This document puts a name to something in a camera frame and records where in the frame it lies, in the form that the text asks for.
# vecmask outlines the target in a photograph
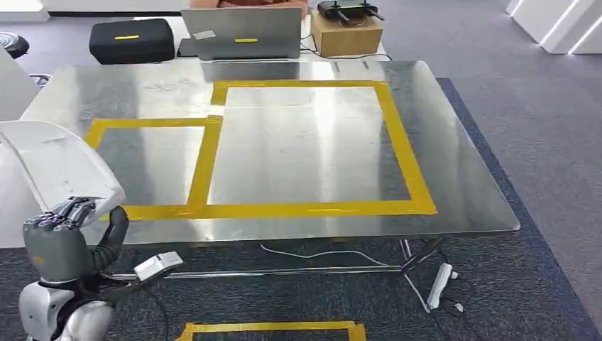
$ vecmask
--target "yellow tape on floor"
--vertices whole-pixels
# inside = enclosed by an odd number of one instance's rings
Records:
[[[366,329],[363,324],[356,324],[354,321],[222,323],[218,325],[186,323],[184,331],[176,341],[192,341],[194,334],[197,333],[271,330],[347,330],[349,341],[366,341]]]

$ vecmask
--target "yellow label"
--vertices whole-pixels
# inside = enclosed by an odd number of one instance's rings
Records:
[[[126,40],[126,39],[138,39],[140,36],[119,36],[115,37],[115,40]]]
[[[257,43],[257,38],[236,38],[235,43]]]

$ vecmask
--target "cardboard box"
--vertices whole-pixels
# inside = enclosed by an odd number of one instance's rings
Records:
[[[371,16],[357,26],[343,26],[312,11],[312,35],[320,55],[369,55],[376,53],[383,29]]]

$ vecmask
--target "person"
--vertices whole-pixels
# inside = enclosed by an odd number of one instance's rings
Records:
[[[304,19],[307,15],[307,0],[190,0],[193,9],[216,9],[222,7],[301,7]]]

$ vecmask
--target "white device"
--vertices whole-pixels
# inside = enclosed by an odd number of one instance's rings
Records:
[[[147,281],[157,276],[163,275],[169,270],[175,269],[183,265],[184,261],[176,251],[165,252],[164,254],[156,254],[151,258],[140,263],[133,268],[140,282]]]
[[[448,263],[441,264],[439,271],[437,272],[437,277],[434,279],[429,298],[427,299],[427,304],[431,309],[437,309],[439,307],[441,293],[443,292],[443,289],[445,289],[447,281],[451,276],[452,265]]]

